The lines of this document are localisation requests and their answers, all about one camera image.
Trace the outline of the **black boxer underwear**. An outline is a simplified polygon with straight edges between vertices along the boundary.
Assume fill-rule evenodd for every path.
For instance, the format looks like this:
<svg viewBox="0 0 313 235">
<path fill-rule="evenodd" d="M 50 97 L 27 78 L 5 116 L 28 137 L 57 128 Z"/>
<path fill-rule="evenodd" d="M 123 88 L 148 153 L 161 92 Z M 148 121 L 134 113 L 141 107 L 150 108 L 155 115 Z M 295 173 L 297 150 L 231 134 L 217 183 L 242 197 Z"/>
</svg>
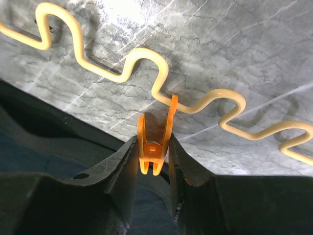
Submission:
<svg viewBox="0 0 313 235">
<path fill-rule="evenodd" d="M 68 179 L 122 145 L 112 135 L 1 81 L 1 172 L 44 172 Z"/>
</svg>

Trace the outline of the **orange clothes peg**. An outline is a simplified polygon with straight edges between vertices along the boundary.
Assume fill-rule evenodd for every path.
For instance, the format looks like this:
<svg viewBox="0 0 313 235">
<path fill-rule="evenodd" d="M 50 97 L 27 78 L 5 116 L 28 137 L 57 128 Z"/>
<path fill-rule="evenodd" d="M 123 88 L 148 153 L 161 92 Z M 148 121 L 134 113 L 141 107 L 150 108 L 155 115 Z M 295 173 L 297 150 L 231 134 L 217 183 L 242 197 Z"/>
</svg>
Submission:
<svg viewBox="0 0 313 235">
<path fill-rule="evenodd" d="M 174 125 L 174 115 L 177 110 L 178 96 L 172 95 L 167 115 L 162 142 L 146 140 L 145 115 L 141 115 L 137 122 L 137 141 L 139 152 L 139 165 L 142 174 L 148 173 L 149 164 L 153 163 L 153 175 L 158 176 L 165 162 Z"/>
</svg>

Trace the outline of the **yellow wavy clip hanger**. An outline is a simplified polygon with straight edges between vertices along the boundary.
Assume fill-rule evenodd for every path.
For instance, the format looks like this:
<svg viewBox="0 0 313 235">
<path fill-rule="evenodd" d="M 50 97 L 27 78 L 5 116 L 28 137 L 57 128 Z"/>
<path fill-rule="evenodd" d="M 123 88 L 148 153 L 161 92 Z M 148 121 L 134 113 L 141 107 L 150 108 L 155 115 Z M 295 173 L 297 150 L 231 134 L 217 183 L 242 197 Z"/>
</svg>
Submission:
<svg viewBox="0 0 313 235">
<path fill-rule="evenodd" d="M 26 44 L 30 47 L 47 50 L 52 45 L 52 38 L 50 34 L 48 16 L 53 15 L 62 20 L 70 29 L 72 35 L 74 55 L 77 63 L 83 68 L 116 83 L 126 82 L 133 71 L 135 63 L 140 59 L 148 59 L 154 62 L 158 67 L 158 75 L 152 86 L 152 96 L 157 101 L 171 105 L 172 102 L 169 98 L 165 97 L 161 92 L 161 88 L 165 83 L 168 73 L 169 66 L 166 60 L 157 52 L 152 51 L 147 48 L 135 48 L 129 52 L 124 63 L 123 71 L 120 75 L 114 74 L 108 70 L 105 70 L 93 63 L 90 63 L 84 55 L 84 41 L 83 33 L 78 21 L 64 8 L 49 2 L 40 3 L 35 11 L 35 19 L 37 22 L 37 27 L 40 33 L 41 39 L 35 40 L 31 37 L 28 37 L 24 34 L 21 34 L 17 31 L 14 31 L 8 28 L 4 23 L 0 24 L 0 31 L 2 34 L 17 40 L 23 44 Z M 212 101 L 219 98 L 227 98 L 235 102 L 235 107 L 227 112 L 224 116 L 219 119 L 218 125 L 223 130 L 230 132 L 234 135 L 240 136 L 247 140 L 256 141 L 264 139 L 268 136 L 276 134 L 281 131 L 289 129 L 301 129 L 304 130 L 304 134 L 290 139 L 286 142 L 283 142 L 279 145 L 278 149 L 281 153 L 294 158 L 298 161 L 312 165 L 313 160 L 310 157 L 307 157 L 303 154 L 296 153 L 291 150 L 292 147 L 306 143 L 313 138 L 313 127 L 310 124 L 300 121 L 282 121 L 273 126 L 270 126 L 258 133 L 252 134 L 249 132 L 242 131 L 233 126 L 228 125 L 228 122 L 240 115 L 246 108 L 246 100 L 237 92 L 229 89 L 214 89 L 208 92 L 196 105 L 194 106 L 185 106 L 183 104 L 177 104 L 177 110 L 187 113 L 195 114 L 203 110 L 207 105 Z"/>
</svg>

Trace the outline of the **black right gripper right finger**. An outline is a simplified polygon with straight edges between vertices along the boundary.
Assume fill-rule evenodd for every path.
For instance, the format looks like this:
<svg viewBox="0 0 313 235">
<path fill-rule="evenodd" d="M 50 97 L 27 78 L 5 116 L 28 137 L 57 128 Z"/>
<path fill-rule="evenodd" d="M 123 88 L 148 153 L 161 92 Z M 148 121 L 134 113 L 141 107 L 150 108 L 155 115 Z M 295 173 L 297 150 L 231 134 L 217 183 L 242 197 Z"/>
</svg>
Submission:
<svg viewBox="0 0 313 235">
<path fill-rule="evenodd" d="M 313 179 L 217 175 L 169 142 L 173 221 L 181 235 L 310 235 Z"/>
</svg>

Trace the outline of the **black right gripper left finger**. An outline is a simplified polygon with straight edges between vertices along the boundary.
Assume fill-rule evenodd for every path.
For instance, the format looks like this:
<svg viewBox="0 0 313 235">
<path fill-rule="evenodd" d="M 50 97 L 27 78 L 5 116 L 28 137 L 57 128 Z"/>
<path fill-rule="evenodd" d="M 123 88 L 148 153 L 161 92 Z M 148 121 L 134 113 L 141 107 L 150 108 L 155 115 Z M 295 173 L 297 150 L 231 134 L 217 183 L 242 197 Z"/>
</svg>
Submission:
<svg viewBox="0 0 313 235">
<path fill-rule="evenodd" d="M 3 235 L 124 235 L 131 227 L 137 138 L 72 179 L 46 173 L 0 176 Z"/>
</svg>

